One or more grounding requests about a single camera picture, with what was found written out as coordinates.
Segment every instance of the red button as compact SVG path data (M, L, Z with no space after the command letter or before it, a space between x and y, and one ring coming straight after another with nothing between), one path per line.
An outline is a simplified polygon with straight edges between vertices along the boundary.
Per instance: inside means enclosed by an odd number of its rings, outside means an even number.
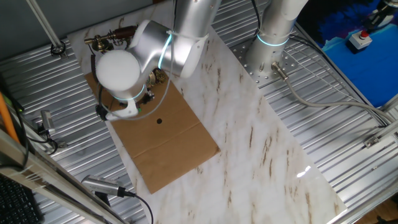
M365 30L362 30L362 32L361 32L361 37L364 37L364 38L369 37L368 32L366 32Z

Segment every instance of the gray cable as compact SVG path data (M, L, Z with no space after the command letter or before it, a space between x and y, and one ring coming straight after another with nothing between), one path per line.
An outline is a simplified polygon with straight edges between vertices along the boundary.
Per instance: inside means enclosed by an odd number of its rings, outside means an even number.
M388 114L386 114L385 112L374 108L373 106L369 106L366 105L364 103L358 103L358 102L350 102L350 101L342 101L342 102L334 102L334 103L311 103L308 102L306 100L304 100L303 98L301 98L296 91L293 89L292 84L290 83L289 79L285 80L286 85L288 86L288 88L291 90L292 94L296 97L297 100L299 100L299 102L307 105L307 106L313 106L313 107L327 107L327 106L340 106L340 105L350 105L350 106L360 106L362 108L365 109L369 109L371 111L374 111L375 113L385 117L386 119L388 119L391 123L393 123L395 120L393 118L391 118Z

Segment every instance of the floor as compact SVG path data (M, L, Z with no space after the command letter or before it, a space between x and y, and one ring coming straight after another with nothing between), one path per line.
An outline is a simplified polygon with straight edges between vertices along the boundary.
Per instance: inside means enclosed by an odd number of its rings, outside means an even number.
M391 199L378 205L375 209L371 210L368 214L358 220L355 224L374 224L377 223L377 216L380 216L386 221L398 219L398 205Z

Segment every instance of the metal bracket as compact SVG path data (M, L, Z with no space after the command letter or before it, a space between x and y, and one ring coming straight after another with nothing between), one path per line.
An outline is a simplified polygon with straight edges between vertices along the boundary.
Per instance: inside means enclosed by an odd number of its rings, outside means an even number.
M370 148L373 145L381 142L383 139L388 138L389 136L394 137L396 133L398 133L398 121L391 123L378 133L374 134L371 138L366 140L364 144L367 148Z
M379 143L379 142L380 142L379 138L376 136L373 136L370 139L368 139L367 141L365 141L365 146L367 148L370 148L371 146L373 146L374 144Z

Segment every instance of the keyboard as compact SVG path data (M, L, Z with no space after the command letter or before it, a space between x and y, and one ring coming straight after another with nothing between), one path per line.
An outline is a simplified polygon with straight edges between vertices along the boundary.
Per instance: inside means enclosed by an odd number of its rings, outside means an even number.
M0 224L38 224L43 220L31 189L0 174Z

